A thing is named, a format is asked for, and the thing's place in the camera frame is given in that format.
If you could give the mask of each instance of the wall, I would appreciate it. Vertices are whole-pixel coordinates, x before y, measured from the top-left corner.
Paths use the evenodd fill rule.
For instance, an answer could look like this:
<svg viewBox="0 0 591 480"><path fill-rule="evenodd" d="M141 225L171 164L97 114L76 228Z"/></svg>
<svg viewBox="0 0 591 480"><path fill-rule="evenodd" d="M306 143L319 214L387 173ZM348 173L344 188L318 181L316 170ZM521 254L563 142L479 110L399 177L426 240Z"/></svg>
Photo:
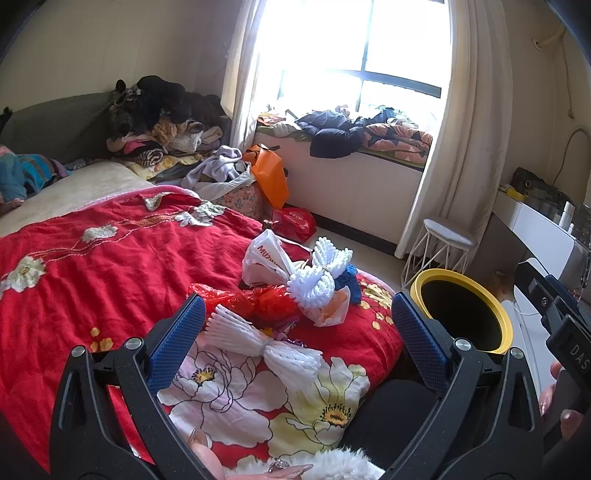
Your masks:
<svg viewBox="0 0 591 480"><path fill-rule="evenodd" d="M240 0L48 0L0 64L0 106L105 92L156 74L221 94Z"/></svg>
<svg viewBox="0 0 591 480"><path fill-rule="evenodd" d="M568 31L563 37L563 43L564 52L560 42L550 46L544 52L554 63L555 81L554 132L546 173L546 180L549 183L554 181L560 170L570 134L579 126L591 129L591 67L579 44ZM565 58L569 69L568 86ZM570 119L567 115L569 87L574 119ZM591 145L583 134L577 133L567 150L564 168L556 181L556 186L569 195L575 203L583 203L590 171ZM586 203L591 205L591 196L586 199Z"/></svg>
<svg viewBox="0 0 591 480"><path fill-rule="evenodd" d="M533 38L554 32L558 19L544 0L503 0L513 70L513 117L501 183L517 167L546 174L554 117L553 62Z"/></svg>
<svg viewBox="0 0 591 480"><path fill-rule="evenodd" d="M292 138L256 134L255 143L281 147L289 204L394 244L400 241L423 172L358 152L313 158L309 142Z"/></svg>

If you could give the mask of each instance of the white desk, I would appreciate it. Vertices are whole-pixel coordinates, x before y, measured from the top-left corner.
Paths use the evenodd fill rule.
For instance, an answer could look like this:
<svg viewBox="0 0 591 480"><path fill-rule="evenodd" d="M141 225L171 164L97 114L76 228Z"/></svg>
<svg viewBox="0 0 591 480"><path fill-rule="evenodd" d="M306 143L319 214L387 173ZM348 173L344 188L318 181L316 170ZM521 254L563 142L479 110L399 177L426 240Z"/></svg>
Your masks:
<svg viewBox="0 0 591 480"><path fill-rule="evenodd" d="M502 192L496 195L493 213L535 256L528 262L539 272L555 276L567 288L580 285L587 251L572 235L531 207ZM513 344L525 352L539 395L554 382L550 365L555 359L545 345L549 335L541 325L541 316L516 287L514 294L518 310L510 301L504 301L503 307L513 324Z"/></svg>
<svg viewBox="0 0 591 480"><path fill-rule="evenodd" d="M552 220L502 192L493 213L534 254L546 271L567 288L576 288L585 268L587 251Z"/></svg>

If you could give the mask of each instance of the floral bedspread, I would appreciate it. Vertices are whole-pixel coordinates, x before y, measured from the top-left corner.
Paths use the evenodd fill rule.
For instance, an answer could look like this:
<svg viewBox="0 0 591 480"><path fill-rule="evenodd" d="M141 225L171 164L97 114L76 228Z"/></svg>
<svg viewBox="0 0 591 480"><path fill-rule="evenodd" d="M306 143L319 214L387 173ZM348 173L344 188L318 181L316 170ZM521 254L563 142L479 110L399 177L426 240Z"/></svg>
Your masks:
<svg viewBox="0 0 591 480"><path fill-rule="evenodd" d="M223 206L156 188L0 238L0 408L43 467L71 348L108 351L145 335L180 307L191 283L236 291L245 251L260 231L260 223ZM308 255L286 250L294 260ZM227 466L249 455L335 445L401 350L391 297L360 280L363 301L342 325L318 329L302 318L288 333L323 351L309 391L288 392L260 357L220 351L198 337L173 385L159 393L181 434L203 429ZM117 395L113 402L130 444L147 458L123 402Z"/></svg>

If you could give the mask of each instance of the window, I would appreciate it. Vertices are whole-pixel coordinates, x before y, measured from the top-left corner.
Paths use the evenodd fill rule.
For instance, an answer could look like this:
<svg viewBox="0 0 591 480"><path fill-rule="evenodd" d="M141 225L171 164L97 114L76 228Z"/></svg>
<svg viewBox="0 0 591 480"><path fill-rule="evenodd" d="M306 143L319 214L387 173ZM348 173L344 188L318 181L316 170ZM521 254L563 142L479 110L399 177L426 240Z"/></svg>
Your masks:
<svg viewBox="0 0 591 480"><path fill-rule="evenodd" d="M369 116L385 105L437 125L449 79L439 0L268 0L263 29L264 61L278 72L267 94L297 115L347 105Z"/></svg>

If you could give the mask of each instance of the floor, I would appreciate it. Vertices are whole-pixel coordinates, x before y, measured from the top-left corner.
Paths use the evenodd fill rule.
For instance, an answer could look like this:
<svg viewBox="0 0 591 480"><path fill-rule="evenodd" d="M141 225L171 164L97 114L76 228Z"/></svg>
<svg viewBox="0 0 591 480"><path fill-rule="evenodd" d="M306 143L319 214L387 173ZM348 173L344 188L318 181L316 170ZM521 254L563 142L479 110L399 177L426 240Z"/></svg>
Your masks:
<svg viewBox="0 0 591 480"><path fill-rule="evenodd" d="M393 255L385 254L366 245L353 242L344 236L337 235L328 230L322 230L321 228L306 243L306 246L310 248L314 247L314 243L321 236L328 238L339 249L349 248L352 250L353 265L378 277L392 287L394 291L402 290L400 287L400 274L404 267L403 260L399 260Z"/></svg>

